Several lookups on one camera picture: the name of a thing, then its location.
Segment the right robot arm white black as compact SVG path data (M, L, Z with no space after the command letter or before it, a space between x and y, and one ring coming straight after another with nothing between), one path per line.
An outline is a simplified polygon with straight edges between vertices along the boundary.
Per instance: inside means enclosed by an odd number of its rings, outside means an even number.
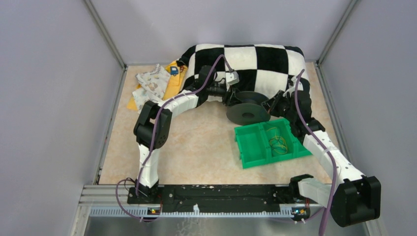
M332 142L323 125L312 117L312 100L308 92L280 90L261 105L268 114L289 122L292 134L317 158L332 181L327 186L312 177L300 180L288 189L293 202L301 203L309 198L324 206L323 225L329 217L340 227L380 217L380 181L358 170Z

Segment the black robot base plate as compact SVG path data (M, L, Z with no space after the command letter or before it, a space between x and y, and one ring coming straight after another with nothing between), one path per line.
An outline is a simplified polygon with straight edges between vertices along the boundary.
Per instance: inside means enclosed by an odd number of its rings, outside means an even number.
M287 185L175 185L152 188L147 194L129 189L128 204L155 204L163 213L191 212L198 206L202 213L279 212L284 204L305 204Z

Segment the dark grey filament spool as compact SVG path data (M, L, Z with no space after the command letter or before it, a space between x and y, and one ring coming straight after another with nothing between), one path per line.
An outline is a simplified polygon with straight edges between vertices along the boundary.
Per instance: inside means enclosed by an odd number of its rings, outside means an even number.
M270 120L270 114L261 103L269 100L265 95L254 91L241 91L242 103L227 108L226 116L237 125L250 125Z

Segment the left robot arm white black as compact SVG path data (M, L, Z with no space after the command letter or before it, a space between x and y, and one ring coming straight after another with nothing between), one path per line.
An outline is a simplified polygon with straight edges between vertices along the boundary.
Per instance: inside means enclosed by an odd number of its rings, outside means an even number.
M194 81L178 95L167 101L145 103L133 131L140 153L135 191L145 203L157 199L158 191L154 186L159 181L159 149L168 139L172 119L202 105L209 96L225 96L239 82L235 70L227 71L220 81L216 78L217 72L212 66L203 66Z

